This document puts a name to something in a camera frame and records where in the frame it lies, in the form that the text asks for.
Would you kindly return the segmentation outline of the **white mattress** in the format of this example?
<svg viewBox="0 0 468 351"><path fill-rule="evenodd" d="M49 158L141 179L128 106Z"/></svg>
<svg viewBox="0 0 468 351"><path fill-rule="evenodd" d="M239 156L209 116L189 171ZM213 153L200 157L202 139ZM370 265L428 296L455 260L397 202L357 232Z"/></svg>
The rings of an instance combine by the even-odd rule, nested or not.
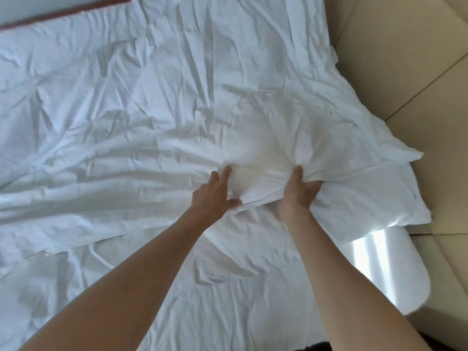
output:
<svg viewBox="0 0 468 351"><path fill-rule="evenodd" d="M404 315L430 296L430 277L403 226L368 233L339 247L343 255Z"/></svg>

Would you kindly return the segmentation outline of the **white duvet cover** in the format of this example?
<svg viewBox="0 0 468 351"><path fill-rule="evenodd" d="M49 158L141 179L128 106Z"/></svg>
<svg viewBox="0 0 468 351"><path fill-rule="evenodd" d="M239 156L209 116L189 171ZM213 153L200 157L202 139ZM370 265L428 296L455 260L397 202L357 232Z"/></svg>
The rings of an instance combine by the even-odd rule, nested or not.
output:
<svg viewBox="0 0 468 351"><path fill-rule="evenodd" d="M324 0L134 0L0 31L0 276L172 224L231 165L241 212L292 169L336 243L431 216L336 69Z"/></svg>

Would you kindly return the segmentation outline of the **person's right forearm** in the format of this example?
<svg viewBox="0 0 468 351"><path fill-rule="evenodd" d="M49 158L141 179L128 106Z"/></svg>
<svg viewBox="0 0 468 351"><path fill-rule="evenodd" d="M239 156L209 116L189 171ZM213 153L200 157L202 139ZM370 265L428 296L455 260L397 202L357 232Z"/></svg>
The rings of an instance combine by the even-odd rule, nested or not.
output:
<svg viewBox="0 0 468 351"><path fill-rule="evenodd" d="M306 268L333 351L430 351L404 315L355 268L307 207L280 211Z"/></svg>

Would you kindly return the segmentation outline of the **person's right hand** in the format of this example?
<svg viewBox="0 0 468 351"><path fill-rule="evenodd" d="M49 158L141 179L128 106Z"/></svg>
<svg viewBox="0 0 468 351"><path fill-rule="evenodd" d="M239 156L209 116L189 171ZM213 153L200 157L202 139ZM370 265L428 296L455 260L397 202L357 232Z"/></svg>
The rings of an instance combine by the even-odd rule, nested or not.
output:
<svg viewBox="0 0 468 351"><path fill-rule="evenodd" d="M284 187L283 198L279 204L279 214L284 222L298 214L311 215L310 206L316 199L323 181L310 181L292 184L291 177Z"/></svg>

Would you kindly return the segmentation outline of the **person's left forearm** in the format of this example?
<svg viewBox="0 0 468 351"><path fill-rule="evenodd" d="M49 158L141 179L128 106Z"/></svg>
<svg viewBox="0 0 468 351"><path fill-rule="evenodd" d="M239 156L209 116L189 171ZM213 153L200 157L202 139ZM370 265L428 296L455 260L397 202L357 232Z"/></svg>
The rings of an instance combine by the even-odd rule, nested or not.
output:
<svg viewBox="0 0 468 351"><path fill-rule="evenodd" d="M18 351L136 351L186 257L223 215L190 207L85 289Z"/></svg>

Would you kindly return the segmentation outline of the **person's left hand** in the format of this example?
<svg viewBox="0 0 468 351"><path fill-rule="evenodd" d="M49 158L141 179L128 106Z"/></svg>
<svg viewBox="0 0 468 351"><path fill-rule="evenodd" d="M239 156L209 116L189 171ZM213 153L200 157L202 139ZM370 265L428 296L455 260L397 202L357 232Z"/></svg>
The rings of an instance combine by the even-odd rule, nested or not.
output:
<svg viewBox="0 0 468 351"><path fill-rule="evenodd" d="M202 184L192 194L190 210L196 212L211 226L225 214L225 201L231 199L228 194L228 183L231 176L231 165L226 166L219 173L219 182L214 185Z"/></svg>

